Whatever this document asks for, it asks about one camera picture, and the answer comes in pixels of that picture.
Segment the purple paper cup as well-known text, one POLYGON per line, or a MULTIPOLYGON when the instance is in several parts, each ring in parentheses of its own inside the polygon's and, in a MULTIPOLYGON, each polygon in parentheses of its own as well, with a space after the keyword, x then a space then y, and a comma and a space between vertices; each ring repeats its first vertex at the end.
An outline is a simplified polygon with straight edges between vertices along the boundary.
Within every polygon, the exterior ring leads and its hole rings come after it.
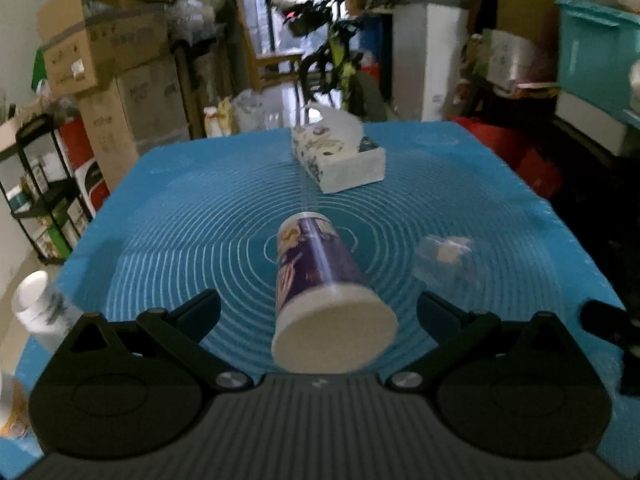
POLYGON ((277 234, 276 328, 271 354, 297 374, 346 374, 395 341, 398 319, 368 285, 332 222, 293 214, 277 234))

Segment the white patterned paper cup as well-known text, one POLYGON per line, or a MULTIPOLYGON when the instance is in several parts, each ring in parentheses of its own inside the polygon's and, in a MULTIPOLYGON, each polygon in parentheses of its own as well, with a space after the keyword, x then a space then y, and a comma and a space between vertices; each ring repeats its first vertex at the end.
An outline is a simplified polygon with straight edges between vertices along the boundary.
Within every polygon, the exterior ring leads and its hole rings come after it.
POLYGON ((12 311, 29 335, 51 354, 60 348, 82 315, 46 270, 32 272, 17 285, 12 311))

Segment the blue orange paper cup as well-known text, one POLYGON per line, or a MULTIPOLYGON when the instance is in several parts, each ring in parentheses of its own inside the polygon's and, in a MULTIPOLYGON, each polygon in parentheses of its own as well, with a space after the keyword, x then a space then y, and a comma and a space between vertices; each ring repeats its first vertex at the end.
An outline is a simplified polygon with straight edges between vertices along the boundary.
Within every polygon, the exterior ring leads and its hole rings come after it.
POLYGON ((0 434, 16 440, 25 437, 30 429, 28 394, 12 375, 1 373, 0 434))

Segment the clear plastic cup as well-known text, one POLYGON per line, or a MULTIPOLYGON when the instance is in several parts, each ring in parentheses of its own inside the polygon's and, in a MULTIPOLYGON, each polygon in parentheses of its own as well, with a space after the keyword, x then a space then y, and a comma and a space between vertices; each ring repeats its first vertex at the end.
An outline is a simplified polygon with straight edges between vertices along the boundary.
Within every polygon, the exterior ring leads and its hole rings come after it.
POLYGON ((482 274, 480 246, 472 238, 429 235, 414 251, 412 275, 426 290, 450 302, 480 292, 482 274))

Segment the blue silicone baking mat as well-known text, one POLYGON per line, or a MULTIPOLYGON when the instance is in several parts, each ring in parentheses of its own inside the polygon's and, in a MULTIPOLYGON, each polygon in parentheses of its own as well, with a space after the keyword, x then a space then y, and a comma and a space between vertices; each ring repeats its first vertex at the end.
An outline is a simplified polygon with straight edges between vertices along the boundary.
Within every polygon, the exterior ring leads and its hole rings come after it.
POLYGON ((367 128, 326 195, 289 132, 157 148, 58 274, 29 479, 621 479, 624 307, 551 206, 452 122, 367 128))

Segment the black metal shelf rack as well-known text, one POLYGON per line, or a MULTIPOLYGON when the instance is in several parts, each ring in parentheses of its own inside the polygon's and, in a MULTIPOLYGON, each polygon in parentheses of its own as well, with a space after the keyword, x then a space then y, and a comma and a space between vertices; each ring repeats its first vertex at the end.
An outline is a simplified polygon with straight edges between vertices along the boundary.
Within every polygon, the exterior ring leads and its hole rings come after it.
POLYGON ((94 217, 49 114, 6 124, 1 196, 44 264, 64 263, 94 217))

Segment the lower cardboard box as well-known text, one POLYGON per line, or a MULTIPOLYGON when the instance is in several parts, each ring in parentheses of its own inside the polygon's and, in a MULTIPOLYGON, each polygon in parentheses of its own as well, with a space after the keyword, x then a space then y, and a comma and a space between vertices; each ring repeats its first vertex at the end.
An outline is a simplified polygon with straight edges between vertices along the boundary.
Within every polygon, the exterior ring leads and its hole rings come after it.
POLYGON ((190 131, 171 56, 128 70, 78 98, 88 138, 113 191, 139 158, 159 146, 186 142, 190 131))

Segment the teal plastic storage bin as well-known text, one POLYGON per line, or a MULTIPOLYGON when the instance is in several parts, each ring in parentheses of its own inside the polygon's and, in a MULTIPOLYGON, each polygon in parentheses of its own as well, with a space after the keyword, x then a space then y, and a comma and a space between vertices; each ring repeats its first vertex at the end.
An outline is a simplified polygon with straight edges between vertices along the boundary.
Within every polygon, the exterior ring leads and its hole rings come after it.
POLYGON ((582 0, 556 0, 558 83, 620 122, 630 103, 629 71, 639 59, 639 17, 582 0))

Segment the white tissue box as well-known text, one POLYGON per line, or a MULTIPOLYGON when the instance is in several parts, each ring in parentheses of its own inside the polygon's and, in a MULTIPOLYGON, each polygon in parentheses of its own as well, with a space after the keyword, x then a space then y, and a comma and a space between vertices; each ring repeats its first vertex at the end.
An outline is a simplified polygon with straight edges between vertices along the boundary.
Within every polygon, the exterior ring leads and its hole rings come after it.
POLYGON ((386 151, 364 134, 357 116, 316 102, 305 108, 320 119, 291 130, 292 152, 323 194, 384 180, 386 151))

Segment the white cabinet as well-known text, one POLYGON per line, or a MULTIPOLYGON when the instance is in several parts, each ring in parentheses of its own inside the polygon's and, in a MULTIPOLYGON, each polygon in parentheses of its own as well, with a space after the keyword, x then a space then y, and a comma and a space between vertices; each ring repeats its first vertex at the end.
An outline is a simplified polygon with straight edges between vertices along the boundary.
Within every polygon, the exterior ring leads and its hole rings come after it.
POLYGON ((440 122, 461 112, 456 89, 468 14, 438 3, 394 10, 392 101, 400 119, 440 122))

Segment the top cardboard box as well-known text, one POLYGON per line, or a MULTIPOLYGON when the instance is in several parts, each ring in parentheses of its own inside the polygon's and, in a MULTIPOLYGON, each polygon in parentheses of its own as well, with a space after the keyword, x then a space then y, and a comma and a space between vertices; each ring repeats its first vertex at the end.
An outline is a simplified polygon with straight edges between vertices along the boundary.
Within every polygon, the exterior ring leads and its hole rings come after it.
POLYGON ((37 14, 54 96, 110 82, 168 48, 168 0, 51 0, 37 14))

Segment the wooden chair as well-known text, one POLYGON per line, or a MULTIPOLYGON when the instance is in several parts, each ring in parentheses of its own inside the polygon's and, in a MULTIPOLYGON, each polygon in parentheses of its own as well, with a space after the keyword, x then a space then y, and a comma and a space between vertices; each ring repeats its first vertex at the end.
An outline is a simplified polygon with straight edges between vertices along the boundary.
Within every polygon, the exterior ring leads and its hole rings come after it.
POLYGON ((299 101, 299 67, 303 62, 304 52, 299 49, 258 53, 250 40, 248 28, 241 0, 235 1, 236 16, 242 32, 242 43, 245 54, 245 64, 248 71, 250 88, 262 93, 265 89, 292 84, 295 99, 299 101))

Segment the black green bicycle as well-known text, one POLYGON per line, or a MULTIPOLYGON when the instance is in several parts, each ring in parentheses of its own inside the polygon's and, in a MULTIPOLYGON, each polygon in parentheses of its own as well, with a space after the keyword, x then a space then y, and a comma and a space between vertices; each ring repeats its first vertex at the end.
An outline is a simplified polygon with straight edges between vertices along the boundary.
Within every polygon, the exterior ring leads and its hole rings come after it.
POLYGON ((320 28, 326 40, 303 57, 298 80, 307 105, 319 96, 340 95, 338 107, 367 122, 385 120, 384 101, 375 80, 363 70, 364 52, 352 47, 362 24, 360 18, 337 18, 332 6, 344 0, 307 0, 281 6, 283 24, 295 37, 306 37, 320 28))

